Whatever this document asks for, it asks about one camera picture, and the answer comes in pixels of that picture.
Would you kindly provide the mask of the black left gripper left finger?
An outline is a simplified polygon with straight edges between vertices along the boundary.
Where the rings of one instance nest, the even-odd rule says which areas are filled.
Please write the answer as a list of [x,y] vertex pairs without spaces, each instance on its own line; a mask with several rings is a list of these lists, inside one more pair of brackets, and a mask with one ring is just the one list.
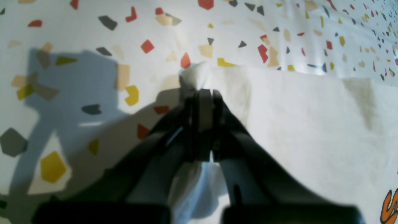
[[104,177],[66,201],[44,203],[34,224],[169,224],[173,178],[184,162],[210,160],[212,94],[190,90]]

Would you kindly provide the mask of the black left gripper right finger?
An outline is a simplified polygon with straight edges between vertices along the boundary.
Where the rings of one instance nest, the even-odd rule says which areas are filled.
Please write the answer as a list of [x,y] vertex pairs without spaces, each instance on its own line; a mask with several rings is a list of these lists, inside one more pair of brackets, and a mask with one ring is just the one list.
[[332,203],[289,174],[250,136],[217,90],[213,103],[213,153],[231,203],[222,224],[364,223],[355,206]]

